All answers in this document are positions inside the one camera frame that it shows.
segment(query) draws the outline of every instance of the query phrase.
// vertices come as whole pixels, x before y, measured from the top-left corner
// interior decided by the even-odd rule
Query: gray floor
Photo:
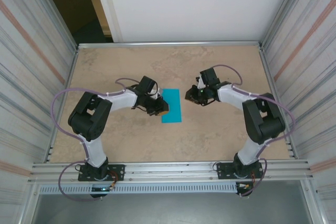
[[[264,182],[249,199],[235,194],[108,195],[73,202],[40,196],[33,223],[312,223],[299,182]]]

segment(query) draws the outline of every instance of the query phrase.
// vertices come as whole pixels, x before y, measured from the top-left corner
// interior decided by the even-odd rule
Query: beige tabletop
[[[255,46],[80,49],[71,87],[114,92],[121,90],[115,79],[140,80],[146,75],[160,88],[180,90],[182,123],[162,123],[159,116],[130,108],[110,114],[102,143],[111,162],[232,160],[247,138],[242,111],[225,103],[202,107],[184,99],[199,72],[220,63],[241,73],[242,89],[269,92]],[[229,69],[216,68],[216,72],[221,81],[238,81]],[[67,119],[81,96],[80,92],[68,94],[60,122],[66,130],[71,131]],[[289,158],[284,141],[273,143],[262,156]],[[74,162],[84,157],[78,140],[58,132],[51,162]]]

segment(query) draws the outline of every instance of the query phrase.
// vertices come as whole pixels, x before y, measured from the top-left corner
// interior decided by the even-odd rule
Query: blue towel
[[[163,89],[163,99],[169,105],[169,112],[162,116],[162,123],[181,123],[181,101],[178,89]]]

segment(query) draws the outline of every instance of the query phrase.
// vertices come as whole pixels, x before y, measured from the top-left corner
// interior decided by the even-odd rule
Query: corrugated metal wall
[[[293,0],[265,55],[280,100],[297,118],[293,143],[308,159],[336,223],[336,0]]]
[[[50,103],[64,88],[76,46],[48,0],[0,0],[0,52],[4,224],[19,218],[32,163],[44,161],[53,131]]]

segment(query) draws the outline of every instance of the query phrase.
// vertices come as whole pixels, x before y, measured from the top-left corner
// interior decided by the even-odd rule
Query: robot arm
[[[169,106],[163,100],[157,83],[144,76],[139,84],[128,87],[124,92],[99,96],[85,92],[71,113],[68,124],[83,139],[89,159],[88,174],[97,180],[107,174],[108,159],[103,151],[101,134],[109,114],[121,108],[141,106],[148,115],[168,113]]]
[[[258,154],[273,138],[285,130],[285,123],[279,108],[266,100],[251,97],[250,93],[233,88],[227,81],[220,82],[213,68],[206,69],[196,78],[198,85],[192,85],[185,98],[201,106],[212,102],[226,102],[244,112],[248,139],[244,147],[235,155],[235,173],[245,177],[249,166],[258,162]],[[262,95],[274,100],[270,93]]]

